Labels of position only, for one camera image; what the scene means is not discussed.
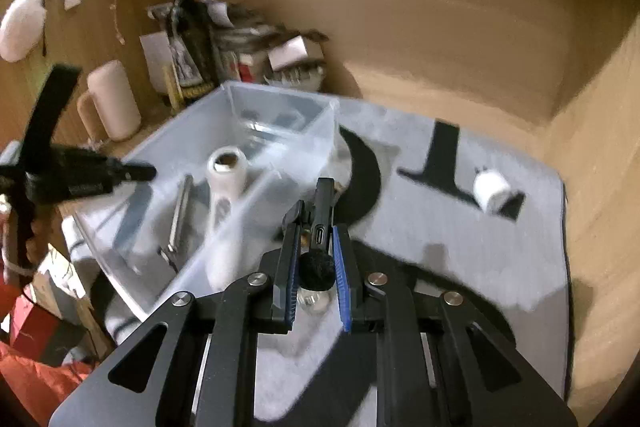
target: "wooden partition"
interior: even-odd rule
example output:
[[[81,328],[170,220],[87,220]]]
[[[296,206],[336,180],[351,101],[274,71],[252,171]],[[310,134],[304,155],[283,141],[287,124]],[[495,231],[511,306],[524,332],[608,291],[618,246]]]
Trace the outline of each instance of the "wooden partition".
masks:
[[[121,46],[111,0],[71,12],[48,0],[49,56],[0,62],[0,146],[20,136],[58,60],[89,71],[119,58],[151,115],[158,97],[138,36],[157,29],[145,7],[164,1],[118,0]],[[640,348],[640,1],[229,1],[326,33],[328,90],[459,123],[559,171],[577,339],[570,404],[587,425]],[[86,139],[73,108],[58,139]]]

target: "triangular cutout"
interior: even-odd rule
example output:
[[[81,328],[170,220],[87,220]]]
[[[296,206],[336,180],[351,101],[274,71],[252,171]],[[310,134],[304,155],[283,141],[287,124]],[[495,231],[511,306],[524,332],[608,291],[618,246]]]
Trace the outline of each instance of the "triangular cutout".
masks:
[[[482,381],[489,393],[494,393],[522,380],[516,368],[501,355],[497,347],[481,330],[467,327],[466,333],[478,361]]]
[[[158,324],[149,331],[120,363],[109,372],[109,381],[134,393],[142,393],[151,376],[158,351],[162,346],[166,325]]]

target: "wine bottle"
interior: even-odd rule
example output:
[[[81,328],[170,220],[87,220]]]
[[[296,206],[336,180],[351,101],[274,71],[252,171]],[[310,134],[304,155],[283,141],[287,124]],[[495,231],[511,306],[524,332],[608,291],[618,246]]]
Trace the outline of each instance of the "wine bottle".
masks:
[[[166,26],[183,97],[194,100],[218,87],[207,7],[196,0],[174,0]]]

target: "transparent storage box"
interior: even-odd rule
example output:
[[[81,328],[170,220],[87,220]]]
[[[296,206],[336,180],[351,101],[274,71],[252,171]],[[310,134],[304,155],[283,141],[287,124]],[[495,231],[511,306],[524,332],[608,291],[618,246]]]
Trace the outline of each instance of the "transparent storage box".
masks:
[[[123,184],[87,201],[74,215],[108,279],[141,319],[176,291],[196,297],[223,288],[211,281],[220,259],[235,256],[237,277],[274,247],[284,214],[310,195],[334,149],[336,102],[329,97],[227,82],[182,112],[126,156],[158,170],[149,183]],[[237,146],[249,161],[247,186],[228,217],[206,233],[209,156]],[[176,275],[158,255],[168,241],[178,185],[193,188]]]

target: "paper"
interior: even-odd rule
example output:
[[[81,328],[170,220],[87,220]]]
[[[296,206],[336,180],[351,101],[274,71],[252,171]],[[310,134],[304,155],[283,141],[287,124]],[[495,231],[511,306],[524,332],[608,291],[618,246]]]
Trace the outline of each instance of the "paper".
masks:
[[[166,94],[162,67],[171,66],[174,63],[166,32],[142,35],[140,44],[145,52],[146,67],[149,70],[149,80],[151,80],[152,86],[157,92]]]

